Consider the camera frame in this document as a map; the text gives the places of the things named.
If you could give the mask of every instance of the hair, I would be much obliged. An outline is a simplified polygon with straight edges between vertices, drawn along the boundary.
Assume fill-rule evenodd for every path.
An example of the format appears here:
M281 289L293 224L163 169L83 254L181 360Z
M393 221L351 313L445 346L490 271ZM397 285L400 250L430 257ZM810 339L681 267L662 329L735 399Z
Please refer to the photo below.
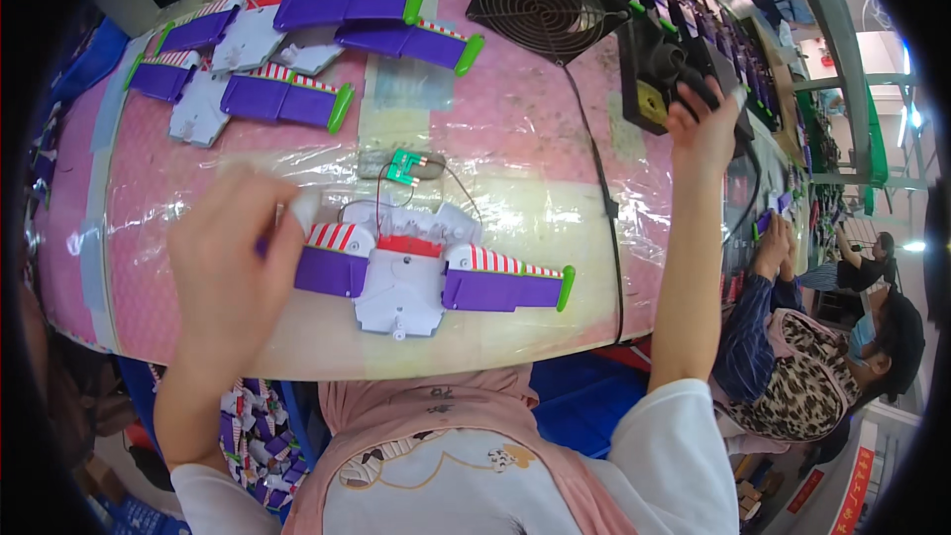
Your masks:
M886 252L886 266L882 270L882 276L886 283L895 286L895 275L898 272L898 263L895 260L895 238L891 233L879 233L879 246Z
M882 351L891 358L891 367L884 376L865 388L847 415L884 394L888 395L889 403L894 403L898 395L908 391L918 375L924 352L921 315L914 304L897 290L888 291L888 297L879 310L879 327L875 333L872 342L875 352Z

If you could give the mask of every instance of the white shirt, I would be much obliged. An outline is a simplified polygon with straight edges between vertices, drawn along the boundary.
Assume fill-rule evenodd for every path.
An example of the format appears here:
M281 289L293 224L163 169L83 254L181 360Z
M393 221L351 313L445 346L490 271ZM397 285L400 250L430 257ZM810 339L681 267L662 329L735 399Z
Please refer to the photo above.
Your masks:
M739 530L730 461L700 380L645 396L614 431L609 460L582 459L641 535ZM329 535L516 533L516 525L531 534L580 532L541 460L496 432L438 430L361 461L330 483ZM277 518L219 471L183 465L171 480L195 535L280 532Z

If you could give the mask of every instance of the hand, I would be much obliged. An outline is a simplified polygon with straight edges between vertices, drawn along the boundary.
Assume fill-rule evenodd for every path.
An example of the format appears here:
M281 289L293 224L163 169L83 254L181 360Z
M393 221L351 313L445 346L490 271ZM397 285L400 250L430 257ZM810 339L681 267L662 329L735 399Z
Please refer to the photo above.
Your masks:
M205 394L220 395L243 375L271 336L294 285L303 230L278 205L298 188L236 166L168 232L182 313L173 367ZM270 235L264 258L255 243Z
M776 270L790 254L788 233L784 229L786 220L773 211L769 216L769 227L760 237L760 246L753 261L753 272L770 281L776 277Z
M790 249L786 258L779 266L779 278L783 281L792 281L796 278L796 237L792 234L792 224L783 219L783 232L786 234L786 240L790 243Z
M739 94L733 92L724 99L716 79L707 76L705 80L720 101L719 108L710 112L693 89L677 83L677 93L697 113L699 121L679 101L674 101L668 110L667 128L673 141L671 159L677 181L712 175L720 182L733 158L736 146L733 127L742 107L738 103Z

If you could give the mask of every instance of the cardboard box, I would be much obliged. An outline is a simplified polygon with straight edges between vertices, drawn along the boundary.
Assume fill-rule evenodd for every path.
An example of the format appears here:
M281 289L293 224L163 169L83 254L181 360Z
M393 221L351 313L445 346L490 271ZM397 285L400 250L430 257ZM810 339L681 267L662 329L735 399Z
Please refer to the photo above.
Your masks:
M763 497L763 494L757 491L749 481L740 481L740 484L736 486L736 495L741 499L752 498L754 502L759 502Z
M760 509L761 505L763 505L762 502L755 502L753 503L753 506L751 506L749 509L744 508L743 505L741 505L740 506L740 520L748 521L749 519L756 516L756 512Z
M125 500L125 486L119 481L119 476L112 470L106 462L99 457L92 455L86 463L86 473L91 478L92 483L87 482L87 486L94 486L96 491L87 492L95 496L97 493L104 494L113 504L122 505Z

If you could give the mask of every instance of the red banner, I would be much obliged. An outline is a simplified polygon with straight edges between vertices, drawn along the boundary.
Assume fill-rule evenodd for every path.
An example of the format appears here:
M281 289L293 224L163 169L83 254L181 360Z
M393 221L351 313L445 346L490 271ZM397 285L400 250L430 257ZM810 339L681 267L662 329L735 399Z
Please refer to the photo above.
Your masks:
M865 500L865 491L868 489L868 475L872 471L872 460L875 452L859 446L859 456L852 468L852 480L848 483L845 500L839 509L839 517L832 527L833 535L848 535L855 529L855 524L862 514L862 502Z
M802 508L802 505L805 504L805 501L809 499L809 496L815 491L816 486L819 484L819 481L823 479L823 473L820 470L812 470L809 473L809 476L805 479L805 482L802 484L802 487L799 488L799 491L796 492L796 497L792 499L790 505L786 507L786 510L796 514L799 512L799 509Z

